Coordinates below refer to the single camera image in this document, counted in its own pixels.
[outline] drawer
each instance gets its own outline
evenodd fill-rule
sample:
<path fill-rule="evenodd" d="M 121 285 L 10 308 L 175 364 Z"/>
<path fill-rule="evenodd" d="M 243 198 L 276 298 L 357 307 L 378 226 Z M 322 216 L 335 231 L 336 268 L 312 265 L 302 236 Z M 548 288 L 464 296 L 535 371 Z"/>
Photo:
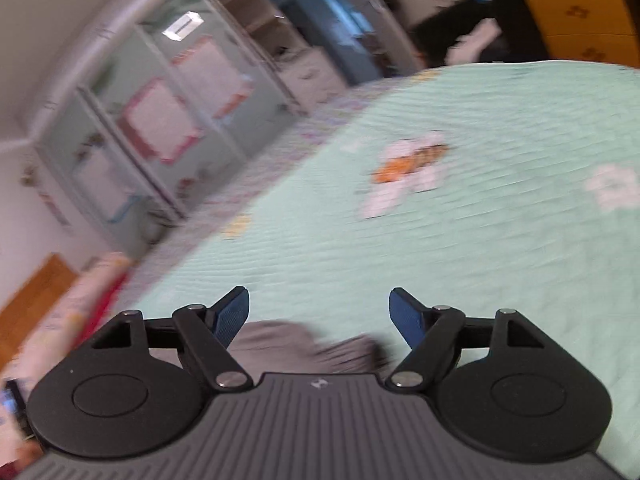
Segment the drawer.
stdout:
<path fill-rule="evenodd" d="M 543 36 L 634 34 L 624 0 L 527 0 Z"/>
<path fill-rule="evenodd" d="M 548 36 L 546 46 L 555 59 L 617 63 L 640 68 L 638 39 L 612 34 Z"/>

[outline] white wall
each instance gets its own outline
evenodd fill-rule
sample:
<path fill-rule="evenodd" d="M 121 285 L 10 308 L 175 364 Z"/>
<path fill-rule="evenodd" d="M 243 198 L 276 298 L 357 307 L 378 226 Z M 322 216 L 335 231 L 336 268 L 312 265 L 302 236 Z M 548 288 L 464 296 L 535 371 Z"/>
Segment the white wall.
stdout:
<path fill-rule="evenodd" d="M 28 158 L 39 163 L 43 188 L 70 221 L 70 229 L 56 221 L 35 188 L 19 183 Z M 92 256 L 108 250 L 107 243 L 64 195 L 33 148 L 0 151 L 0 308 L 49 253 L 61 254 L 70 266 L 80 270 Z"/>

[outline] metal screw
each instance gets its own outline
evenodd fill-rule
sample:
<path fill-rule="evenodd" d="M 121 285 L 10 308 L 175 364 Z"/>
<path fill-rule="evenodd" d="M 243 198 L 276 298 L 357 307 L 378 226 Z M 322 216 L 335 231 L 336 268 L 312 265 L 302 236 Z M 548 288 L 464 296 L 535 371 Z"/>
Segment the metal screw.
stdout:
<path fill-rule="evenodd" d="M 247 382 L 248 378 L 242 372 L 222 372 L 216 377 L 218 386 L 222 388 L 239 388 Z"/>
<path fill-rule="evenodd" d="M 413 388 L 422 384 L 424 379 L 418 372 L 398 372 L 391 376 L 391 382 L 398 388 Z"/>

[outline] white cabinet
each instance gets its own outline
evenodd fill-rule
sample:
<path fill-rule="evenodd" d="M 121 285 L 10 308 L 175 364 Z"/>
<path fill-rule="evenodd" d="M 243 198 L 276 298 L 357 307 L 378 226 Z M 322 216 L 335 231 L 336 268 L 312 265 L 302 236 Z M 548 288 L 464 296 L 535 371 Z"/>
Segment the white cabinet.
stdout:
<path fill-rule="evenodd" d="M 343 94 L 347 85 L 320 47 L 283 67 L 280 77 L 306 113 Z"/>

